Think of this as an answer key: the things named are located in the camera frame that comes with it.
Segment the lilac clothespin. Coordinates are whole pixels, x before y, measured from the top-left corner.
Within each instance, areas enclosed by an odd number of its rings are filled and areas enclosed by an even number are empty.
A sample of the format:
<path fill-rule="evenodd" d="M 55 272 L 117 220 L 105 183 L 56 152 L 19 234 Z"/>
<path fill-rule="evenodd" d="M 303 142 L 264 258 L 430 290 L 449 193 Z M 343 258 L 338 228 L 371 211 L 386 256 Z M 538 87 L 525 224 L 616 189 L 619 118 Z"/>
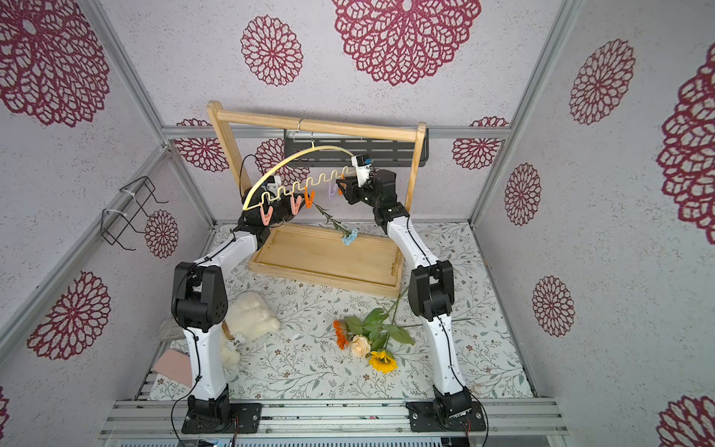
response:
<path fill-rule="evenodd" d="M 333 198 L 337 195 L 339 191 L 339 187 L 337 183 L 329 183 L 328 184 L 328 199 L 333 200 Z"/>

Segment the light blue artificial flower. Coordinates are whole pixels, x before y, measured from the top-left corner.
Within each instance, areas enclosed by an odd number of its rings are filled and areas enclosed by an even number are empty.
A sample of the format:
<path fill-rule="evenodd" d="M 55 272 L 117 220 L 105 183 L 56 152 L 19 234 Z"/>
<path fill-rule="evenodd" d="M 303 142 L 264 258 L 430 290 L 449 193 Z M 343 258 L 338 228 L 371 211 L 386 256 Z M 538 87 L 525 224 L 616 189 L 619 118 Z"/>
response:
<path fill-rule="evenodd" d="M 344 245 L 350 246 L 353 242 L 356 241 L 359 235 L 359 229 L 349 228 L 341 221 L 335 219 L 327 209 L 323 208 L 318 204 L 314 204 L 314 207 L 326 219 L 327 225 L 330 225 L 333 229 L 342 233 L 341 240 Z"/>

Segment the peach artificial rose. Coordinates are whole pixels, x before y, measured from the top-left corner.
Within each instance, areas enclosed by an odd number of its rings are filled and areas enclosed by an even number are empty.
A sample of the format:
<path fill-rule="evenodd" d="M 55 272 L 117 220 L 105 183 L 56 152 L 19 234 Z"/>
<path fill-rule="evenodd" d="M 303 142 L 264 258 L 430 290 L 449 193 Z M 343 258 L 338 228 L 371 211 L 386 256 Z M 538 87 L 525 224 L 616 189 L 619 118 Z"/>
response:
<path fill-rule="evenodd" d="M 388 307 L 376 307 L 363 318 L 357 316 L 341 318 L 348 329 L 349 346 L 345 350 L 349 350 L 353 357 L 370 359 L 374 342 L 377 342 L 378 348 L 386 346 L 391 354 L 393 354 L 390 351 L 392 342 L 413 346 L 415 339 L 404 326 L 397 322 L 400 301 L 401 296 L 394 304 Z"/>

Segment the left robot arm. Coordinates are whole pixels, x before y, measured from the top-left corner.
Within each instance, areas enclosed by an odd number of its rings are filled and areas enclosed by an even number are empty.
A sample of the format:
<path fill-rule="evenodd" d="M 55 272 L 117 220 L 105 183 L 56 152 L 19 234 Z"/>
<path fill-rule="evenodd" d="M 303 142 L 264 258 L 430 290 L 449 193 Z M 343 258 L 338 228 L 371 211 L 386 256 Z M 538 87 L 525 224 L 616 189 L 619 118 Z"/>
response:
<path fill-rule="evenodd" d="M 271 227 L 292 220 L 305 201 L 282 197 L 271 205 L 249 200 L 238 225 L 216 249 L 193 262 L 180 262 L 173 274 L 171 314 L 184 331 L 189 348 L 192 385 L 186 400 L 189 421 L 229 425 L 229 388 L 221 363 L 222 324 L 229 310 L 225 276 L 266 244 Z"/>

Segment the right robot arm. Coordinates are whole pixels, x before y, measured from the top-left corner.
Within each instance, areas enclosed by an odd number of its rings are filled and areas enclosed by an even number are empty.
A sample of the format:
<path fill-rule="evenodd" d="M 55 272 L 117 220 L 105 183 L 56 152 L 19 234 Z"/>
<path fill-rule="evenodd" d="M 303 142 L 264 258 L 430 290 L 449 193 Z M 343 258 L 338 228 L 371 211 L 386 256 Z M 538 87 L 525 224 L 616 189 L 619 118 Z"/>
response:
<path fill-rule="evenodd" d="M 366 166 L 335 181 L 350 205 L 372 207 L 376 225 L 397 244 L 411 269 L 408 301 L 420 318 L 430 346 L 433 368 L 434 413 L 447 426 L 472 411 L 472 395 L 465 385 L 452 334 L 454 269 L 426 247 L 417 234 L 406 207 L 398 201 L 397 175 L 387 169 L 371 171 Z"/>

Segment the wooden clothes rack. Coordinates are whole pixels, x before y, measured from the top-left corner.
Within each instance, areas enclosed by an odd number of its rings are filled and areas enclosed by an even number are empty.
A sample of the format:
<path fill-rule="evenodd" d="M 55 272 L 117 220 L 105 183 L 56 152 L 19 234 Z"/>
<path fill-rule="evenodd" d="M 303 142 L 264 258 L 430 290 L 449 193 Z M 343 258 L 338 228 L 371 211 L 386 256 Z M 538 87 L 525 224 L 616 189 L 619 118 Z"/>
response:
<path fill-rule="evenodd" d="M 243 158 L 236 145 L 231 124 L 411 143 L 413 160 L 406 206 L 411 206 L 413 202 L 419 162 L 428 132 L 424 122 L 419 123 L 416 129 L 408 130 L 282 115 L 240 113 L 226 110 L 218 101 L 209 102 L 207 112 L 239 191 L 247 195 L 243 200 L 244 209 L 251 206 L 252 196 L 257 193 L 259 184 L 252 184 L 244 173 Z M 249 267 L 258 273 L 307 280 L 392 298 L 397 297 L 400 292 L 402 266 L 403 256 L 398 245 L 386 238 L 359 236 L 351 246 L 346 246 L 336 230 L 290 223 L 274 230 L 264 247 L 249 261 Z"/>

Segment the pink clothespin far left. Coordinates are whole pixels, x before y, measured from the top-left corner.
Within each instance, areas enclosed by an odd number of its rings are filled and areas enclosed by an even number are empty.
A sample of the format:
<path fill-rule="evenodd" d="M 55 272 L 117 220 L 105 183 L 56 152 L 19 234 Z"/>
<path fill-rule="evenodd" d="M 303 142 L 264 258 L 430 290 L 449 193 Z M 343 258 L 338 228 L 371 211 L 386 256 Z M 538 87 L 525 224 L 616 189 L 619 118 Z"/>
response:
<path fill-rule="evenodd" d="M 261 205 L 259 207 L 261 220 L 264 226 L 270 227 L 273 222 L 274 207 L 271 205 Z"/>

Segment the pink clothespin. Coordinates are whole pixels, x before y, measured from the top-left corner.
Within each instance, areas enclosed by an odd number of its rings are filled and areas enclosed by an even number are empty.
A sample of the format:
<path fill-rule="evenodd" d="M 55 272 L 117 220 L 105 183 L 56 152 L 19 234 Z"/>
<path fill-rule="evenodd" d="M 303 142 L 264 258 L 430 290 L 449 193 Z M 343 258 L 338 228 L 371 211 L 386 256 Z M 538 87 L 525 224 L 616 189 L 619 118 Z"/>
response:
<path fill-rule="evenodd" d="M 301 195 L 290 196 L 290 209 L 292 210 L 293 215 L 297 215 L 300 212 L 302 205 L 303 197 Z"/>
<path fill-rule="evenodd" d="M 259 207 L 261 220 L 264 226 L 270 227 L 273 222 L 274 207 L 271 205 L 261 205 Z"/>

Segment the orange clothespin far right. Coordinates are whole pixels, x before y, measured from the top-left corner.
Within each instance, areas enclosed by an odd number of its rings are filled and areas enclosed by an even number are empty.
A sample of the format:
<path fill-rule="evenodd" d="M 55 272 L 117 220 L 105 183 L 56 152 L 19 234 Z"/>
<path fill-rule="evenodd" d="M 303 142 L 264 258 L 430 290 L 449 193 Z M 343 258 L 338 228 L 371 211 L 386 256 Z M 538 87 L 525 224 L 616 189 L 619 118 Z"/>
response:
<path fill-rule="evenodd" d="M 336 180 L 336 184 L 339 188 L 339 195 L 346 196 L 346 190 L 347 190 L 346 177 L 344 177 L 344 175 L 341 175 Z"/>

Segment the orange clothespin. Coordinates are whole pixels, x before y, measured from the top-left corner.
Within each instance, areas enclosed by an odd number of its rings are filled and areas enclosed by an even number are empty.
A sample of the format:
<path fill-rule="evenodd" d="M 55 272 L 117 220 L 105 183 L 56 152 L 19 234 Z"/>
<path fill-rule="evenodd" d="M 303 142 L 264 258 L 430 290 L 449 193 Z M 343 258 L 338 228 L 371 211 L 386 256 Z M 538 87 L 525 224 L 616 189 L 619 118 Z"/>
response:
<path fill-rule="evenodd" d="M 346 196 L 346 190 L 347 190 L 346 177 L 344 177 L 344 175 L 341 175 L 336 180 L 336 184 L 339 188 L 339 195 Z"/>
<path fill-rule="evenodd" d="M 305 208 L 307 208 L 307 209 L 312 208 L 312 206 L 314 204 L 315 197 L 316 197 L 315 191 L 308 190 L 308 189 L 305 190 L 305 192 L 304 192 Z"/>

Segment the white plush teddy bear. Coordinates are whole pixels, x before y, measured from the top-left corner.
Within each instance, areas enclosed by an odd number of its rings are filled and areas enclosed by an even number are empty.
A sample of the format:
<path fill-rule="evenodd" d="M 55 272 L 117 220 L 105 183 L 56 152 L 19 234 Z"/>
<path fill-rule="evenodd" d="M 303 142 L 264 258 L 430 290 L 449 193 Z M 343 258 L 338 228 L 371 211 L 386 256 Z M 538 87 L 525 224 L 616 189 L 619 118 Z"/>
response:
<path fill-rule="evenodd" d="M 240 294 L 229 303 L 220 330 L 221 365 L 225 370 L 237 367 L 242 346 L 279 329 L 279 320 L 258 292 Z"/>

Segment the orange artificial flower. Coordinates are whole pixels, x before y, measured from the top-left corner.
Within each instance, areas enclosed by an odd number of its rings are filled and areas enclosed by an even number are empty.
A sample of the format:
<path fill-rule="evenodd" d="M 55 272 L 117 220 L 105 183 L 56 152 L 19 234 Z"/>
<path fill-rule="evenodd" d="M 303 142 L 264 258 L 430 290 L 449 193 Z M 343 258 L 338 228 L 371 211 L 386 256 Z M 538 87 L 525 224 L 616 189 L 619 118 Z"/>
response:
<path fill-rule="evenodd" d="M 336 335 L 336 344 L 340 350 L 345 350 L 349 346 L 348 340 L 348 329 L 347 325 L 343 320 L 335 320 L 333 322 L 333 329 Z"/>

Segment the yellow artificial sunflower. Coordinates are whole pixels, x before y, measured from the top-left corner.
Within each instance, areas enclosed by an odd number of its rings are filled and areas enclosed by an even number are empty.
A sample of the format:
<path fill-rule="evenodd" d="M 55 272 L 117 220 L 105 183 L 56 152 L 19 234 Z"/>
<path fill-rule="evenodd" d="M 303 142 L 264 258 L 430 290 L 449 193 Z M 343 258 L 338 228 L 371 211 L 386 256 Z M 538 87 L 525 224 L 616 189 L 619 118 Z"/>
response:
<path fill-rule="evenodd" d="M 422 324 L 428 335 L 430 359 L 433 361 L 433 372 L 437 374 L 437 380 L 446 380 L 448 376 L 461 380 L 463 374 L 456 356 L 452 317 L 442 314 L 432 320 L 422 318 Z M 378 348 L 377 342 L 372 344 L 369 363 L 372 368 L 383 374 L 398 369 L 395 356 L 388 351 L 386 346 Z"/>

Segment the pink box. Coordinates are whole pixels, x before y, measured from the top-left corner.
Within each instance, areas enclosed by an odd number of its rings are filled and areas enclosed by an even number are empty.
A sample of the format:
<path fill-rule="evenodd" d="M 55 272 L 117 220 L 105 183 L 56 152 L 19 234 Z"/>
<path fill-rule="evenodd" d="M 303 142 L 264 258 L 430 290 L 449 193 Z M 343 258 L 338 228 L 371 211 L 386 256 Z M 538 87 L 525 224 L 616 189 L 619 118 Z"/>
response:
<path fill-rule="evenodd" d="M 186 387 L 194 383 L 189 356 L 175 349 L 166 350 L 156 361 L 154 370 Z"/>

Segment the black wall shelf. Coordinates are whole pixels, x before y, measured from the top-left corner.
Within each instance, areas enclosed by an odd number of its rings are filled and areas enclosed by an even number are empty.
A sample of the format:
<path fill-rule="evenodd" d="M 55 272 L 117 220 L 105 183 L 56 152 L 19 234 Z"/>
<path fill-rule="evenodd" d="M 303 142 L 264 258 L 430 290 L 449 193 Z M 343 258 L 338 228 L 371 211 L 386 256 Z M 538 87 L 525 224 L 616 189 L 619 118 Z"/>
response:
<path fill-rule="evenodd" d="M 409 168 L 413 163 L 414 143 L 314 134 L 285 130 L 283 158 L 313 146 L 336 146 L 355 156 L 366 156 L 376 168 Z M 292 165 L 304 168 L 340 168 L 350 164 L 350 156 L 341 151 L 316 151 L 297 158 Z"/>

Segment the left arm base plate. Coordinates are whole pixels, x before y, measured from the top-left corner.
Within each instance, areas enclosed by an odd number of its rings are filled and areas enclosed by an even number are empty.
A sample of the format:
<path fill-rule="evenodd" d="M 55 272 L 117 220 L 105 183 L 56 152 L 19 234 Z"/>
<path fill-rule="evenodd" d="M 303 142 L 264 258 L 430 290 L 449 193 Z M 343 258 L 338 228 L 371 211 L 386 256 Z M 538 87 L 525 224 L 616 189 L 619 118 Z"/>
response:
<path fill-rule="evenodd" d="M 263 406 L 260 403 L 190 402 L 182 434 L 255 434 Z"/>

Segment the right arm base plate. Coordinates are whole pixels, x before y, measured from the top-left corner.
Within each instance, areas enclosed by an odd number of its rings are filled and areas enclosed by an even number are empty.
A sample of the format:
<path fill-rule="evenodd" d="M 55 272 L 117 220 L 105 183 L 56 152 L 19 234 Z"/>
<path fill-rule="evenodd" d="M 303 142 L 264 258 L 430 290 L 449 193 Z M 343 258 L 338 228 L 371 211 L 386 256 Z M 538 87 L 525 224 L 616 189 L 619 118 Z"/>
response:
<path fill-rule="evenodd" d="M 412 432 L 470 431 L 486 432 L 487 422 L 480 404 L 473 402 L 469 411 L 448 416 L 437 409 L 435 402 L 407 402 Z"/>

